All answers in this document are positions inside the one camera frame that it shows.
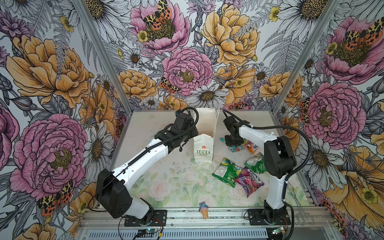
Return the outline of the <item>teal snack packet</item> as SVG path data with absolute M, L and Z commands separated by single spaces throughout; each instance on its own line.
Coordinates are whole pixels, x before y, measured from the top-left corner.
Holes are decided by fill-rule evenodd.
M 226 144 L 226 140 L 224 138 L 220 138 L 220 140 Z M 236 153 L 236 152 L 240 152 L 242 150 L 245 149 L 245 147 L 243 145 L 239 145 L 239 146 L 227 146 L 229 151 L 232 152 L 232 153 Z

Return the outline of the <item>fruit oval candy packet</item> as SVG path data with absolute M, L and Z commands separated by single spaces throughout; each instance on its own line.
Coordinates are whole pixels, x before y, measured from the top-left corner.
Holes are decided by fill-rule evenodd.
M 256 144 L 254 144 L 253 142 L 247 140 L 247 139 L 244 139 L 244 147 L 252 154 L 254 155 L 257 150 L 258 150 L 258 146 Z

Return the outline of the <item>white paper bag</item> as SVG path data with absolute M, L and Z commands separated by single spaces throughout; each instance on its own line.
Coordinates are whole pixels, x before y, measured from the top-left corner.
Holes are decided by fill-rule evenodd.
M 198 135 L 194 140 L 194 159 L 197 163 L 211 163 L 214 157 L 214 143 L 220 109 L 197 108 L 199 120 Z

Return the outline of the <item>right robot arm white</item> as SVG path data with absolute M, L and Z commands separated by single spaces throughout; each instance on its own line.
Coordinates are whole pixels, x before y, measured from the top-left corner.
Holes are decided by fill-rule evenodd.
M 255 127 L 241 120 L 231 112 L 224 110 L 224 124 L 229 134 L 225 136 L 229 147 L 241 145 L 244 139 L 251 141 L 264 150 L 264 164 L 270 175 L 269 193 L 264 202 L 264 210 L 255 216 L 255 220 L 263 220 L 267 224 L 277 222 L 287 213 L 285 202 L 289 177 L 297 165 L 293 149 L 287 137 L 277 137 L 265 130 L 278 129 L 278 126 Z

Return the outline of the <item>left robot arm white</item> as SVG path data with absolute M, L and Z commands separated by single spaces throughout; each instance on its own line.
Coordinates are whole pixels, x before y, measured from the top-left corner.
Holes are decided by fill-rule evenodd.
M 131 216 L 145 222 L 151 220 L 153 207 L 143 199 L 133 198 L 129 191 L 156 162 L 174 149 L 182 151 L 183 146 L 198 135 L 197 109 L 187 107 L 175 115 L 175 122 L 160 130 L 132 159 L 112 171 L 104 169 L 99 173 L 95 198 L 114 219 Z

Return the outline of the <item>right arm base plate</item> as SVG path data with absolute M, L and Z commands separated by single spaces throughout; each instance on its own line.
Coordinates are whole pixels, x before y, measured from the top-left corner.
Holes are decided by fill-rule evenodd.
M 285 207 L 278 210 L 248 209 L 245 218 L 251 226 L 290 225 L 291 219 Z

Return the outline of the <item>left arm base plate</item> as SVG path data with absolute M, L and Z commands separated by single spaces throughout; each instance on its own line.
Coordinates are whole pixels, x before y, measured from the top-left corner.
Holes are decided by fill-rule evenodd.
M 150 210 L 142 219 L 127 216 L 125 227 L 165 227 L 167 222 L 167 210 Z

